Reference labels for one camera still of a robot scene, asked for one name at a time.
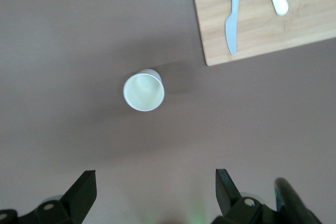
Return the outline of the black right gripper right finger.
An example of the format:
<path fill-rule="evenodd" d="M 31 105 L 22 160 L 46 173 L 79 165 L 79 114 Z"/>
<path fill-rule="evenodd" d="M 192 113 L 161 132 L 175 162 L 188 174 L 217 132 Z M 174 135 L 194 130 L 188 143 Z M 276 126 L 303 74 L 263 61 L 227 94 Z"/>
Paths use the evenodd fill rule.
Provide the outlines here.
<path fill-rule="evenodd" d="M 221 215 L 211 224 L 283 224 L 281 214 L 255 197 L 243 197 L 226 169 L 216 170 L 216 199 Z"/>

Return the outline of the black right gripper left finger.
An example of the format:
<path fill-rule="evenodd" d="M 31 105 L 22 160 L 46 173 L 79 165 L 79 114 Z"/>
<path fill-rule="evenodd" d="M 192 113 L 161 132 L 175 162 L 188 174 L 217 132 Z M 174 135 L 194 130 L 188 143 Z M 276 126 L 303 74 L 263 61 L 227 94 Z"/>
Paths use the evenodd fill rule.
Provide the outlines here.
<path fill-rule="evenodd" d="M 51 197 L 23 216 L 15 209 L 0 209 L 0 224 L 82 224 L 96 198 L 96 171 L 87 170 L 64 195 Z"/>

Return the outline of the white IKEA cup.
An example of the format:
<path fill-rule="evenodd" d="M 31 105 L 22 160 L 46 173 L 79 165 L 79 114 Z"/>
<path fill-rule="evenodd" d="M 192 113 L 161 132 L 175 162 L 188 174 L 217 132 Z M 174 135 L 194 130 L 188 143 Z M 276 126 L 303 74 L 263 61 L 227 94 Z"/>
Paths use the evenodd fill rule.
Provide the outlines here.
<path fill-rule="evenodd" d="M 161 76 L 153 69 L 144 69 L 132 75 L 123 86 L 123 97 L 137 111 L 149 112 L 157 109 L 165 98 Z"/>

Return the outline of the light blue plastic knife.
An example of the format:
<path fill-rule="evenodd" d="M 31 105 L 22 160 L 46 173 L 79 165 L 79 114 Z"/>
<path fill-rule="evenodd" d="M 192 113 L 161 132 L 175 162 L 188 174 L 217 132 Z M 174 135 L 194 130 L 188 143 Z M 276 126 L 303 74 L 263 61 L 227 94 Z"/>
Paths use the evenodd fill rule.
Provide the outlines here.
<path fill-rule="evenodd" d="M 231 0 L 231 11 L 225 20 L 226 42 L 231 55 L 237 54 L 237 24 L 239 13 L 239 1 Z"/>

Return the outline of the wooden cutting board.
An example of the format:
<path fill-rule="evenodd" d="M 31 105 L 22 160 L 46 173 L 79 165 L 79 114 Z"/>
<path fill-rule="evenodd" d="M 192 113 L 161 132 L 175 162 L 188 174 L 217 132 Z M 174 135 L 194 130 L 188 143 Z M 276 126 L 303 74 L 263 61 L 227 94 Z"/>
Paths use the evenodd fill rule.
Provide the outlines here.
<path fill-rule="evenodd" d="M 272 0 L 240 0 L 237 52 L 231 54 L 225 20 L 231 0 L 194 0 L 208 66 L 336 38 L 336 0 L 287 0 L 278 15 Z"/>

